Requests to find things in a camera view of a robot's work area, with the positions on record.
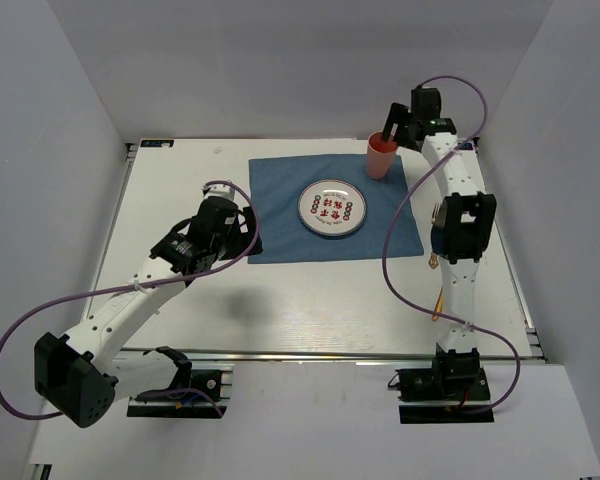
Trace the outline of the pink plastic cup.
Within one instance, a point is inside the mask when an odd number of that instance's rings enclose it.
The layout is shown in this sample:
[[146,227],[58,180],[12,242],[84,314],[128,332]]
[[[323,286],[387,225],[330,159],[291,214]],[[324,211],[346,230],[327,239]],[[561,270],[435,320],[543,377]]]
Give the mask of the pink plastic cup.
[[392,136],[384,141],[381,132],[371,134],[367,141],[367,175],[374,180],[382,179],[388,173],[397,150],[398,145]]

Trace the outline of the blue cloth napkin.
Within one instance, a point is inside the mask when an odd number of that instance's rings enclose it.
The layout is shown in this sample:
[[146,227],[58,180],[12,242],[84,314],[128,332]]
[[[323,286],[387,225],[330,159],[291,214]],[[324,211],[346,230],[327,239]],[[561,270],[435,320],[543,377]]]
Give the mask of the blue cloth napkin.
[[[366,163],[362,154],[251,159],[251,198],[259,215],[263,253],[249,261],[274,264],[379,259],[408,182],[400,157],[380,180],[366,174]],[[361,192],[367,213],[354,232],[329,238],[312,232],[302,222],[298,212],[301,193],[321,180],[342,180]]]

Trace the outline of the white plate with red characters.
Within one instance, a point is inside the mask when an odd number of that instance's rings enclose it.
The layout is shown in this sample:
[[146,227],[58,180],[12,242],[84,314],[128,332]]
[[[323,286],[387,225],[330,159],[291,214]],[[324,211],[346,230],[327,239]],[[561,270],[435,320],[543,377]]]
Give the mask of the white plate with red characters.
[[320,180],[308,185],[297,205],[302,224],[322,237],[344,237],[363,224],[367,202],[358,188],[342,180]]

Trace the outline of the gold fork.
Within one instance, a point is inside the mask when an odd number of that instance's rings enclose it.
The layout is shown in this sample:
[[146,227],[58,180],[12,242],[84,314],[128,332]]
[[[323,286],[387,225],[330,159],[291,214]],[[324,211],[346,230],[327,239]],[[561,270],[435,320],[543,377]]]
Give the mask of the gold fork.
[[431,243],[431,255],[428,264],[431,269],[436,269],[439,266],[439,258],[442,251],[442,217],[441,217],[441,204],[437,203],[431,215],[431,231],[430,231],[430,243]]

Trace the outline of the gold knife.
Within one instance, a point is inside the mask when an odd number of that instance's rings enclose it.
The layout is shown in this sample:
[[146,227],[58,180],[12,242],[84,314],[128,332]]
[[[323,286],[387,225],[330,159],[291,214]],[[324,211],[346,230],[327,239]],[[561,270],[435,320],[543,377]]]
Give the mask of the gold knife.
[[431,319],[433,321],[437,321],[440,318],[440,313],[443,311],[444,309],[444,295],[443,295],[443,290],[440,290],[439,295],[437,297],[435,306],[434,306],[434,313],[431,316]]

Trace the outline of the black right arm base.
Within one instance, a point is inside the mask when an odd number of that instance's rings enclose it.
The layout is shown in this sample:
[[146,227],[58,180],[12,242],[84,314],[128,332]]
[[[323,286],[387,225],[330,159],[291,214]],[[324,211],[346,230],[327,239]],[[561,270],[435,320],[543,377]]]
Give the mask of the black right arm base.
[[398,394],[403,425],[446,425],[493,423],[491,395],[486,373],[475,380],[447,385],[435,381],[431,368],[400,369],[387,383]]

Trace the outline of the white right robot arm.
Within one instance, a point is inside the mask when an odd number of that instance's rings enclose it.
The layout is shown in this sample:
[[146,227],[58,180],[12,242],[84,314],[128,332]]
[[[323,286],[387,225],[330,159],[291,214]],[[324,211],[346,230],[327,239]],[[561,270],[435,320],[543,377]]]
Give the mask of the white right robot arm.
[[403,296],[398,299],[450,322],[436,343],[431,384],[439,396],[452,399],[466,389],[468,378],[475,377],[480,369],[472,332],[475,281],[491,237],[497,202],[494,195],[481,191],[465,166],[456,127],[442,116],[438,89],[420,84],[411,91],[409,107],[392,104],[382,138],[419,151],[430,165],[409,194],[430,177],[441,194],[430,233],[442,278],[440,310],[421,307]]

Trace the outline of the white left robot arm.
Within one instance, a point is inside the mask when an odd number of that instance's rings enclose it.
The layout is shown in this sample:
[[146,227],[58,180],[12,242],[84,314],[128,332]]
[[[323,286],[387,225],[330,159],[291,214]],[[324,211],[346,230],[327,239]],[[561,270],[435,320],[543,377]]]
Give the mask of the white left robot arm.
[[241,208],[235,202],[242,192],[229,181],[205,184],[197,213],[174,225],[131,280],[109,290],[95,314],[61,336],[47,333],[36,342],[35,389],[75,425],[93,425],[114,402],[127,398],[217,406],[219,390],[209,389],[176,349],[159,346],[138,358],[119,353],[195,280],[261,253],[254,207]]

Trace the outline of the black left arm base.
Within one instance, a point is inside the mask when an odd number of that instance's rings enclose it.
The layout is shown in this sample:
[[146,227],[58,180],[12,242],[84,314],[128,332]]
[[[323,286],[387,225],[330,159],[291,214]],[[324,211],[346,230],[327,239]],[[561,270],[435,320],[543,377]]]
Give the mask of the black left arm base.
[[130,418],[221,419],[231,397],[233,367],[194,361],[170,347],[142,353],[143,360],[162,361],[175,371],[163,388],[142,388],[128,402]]

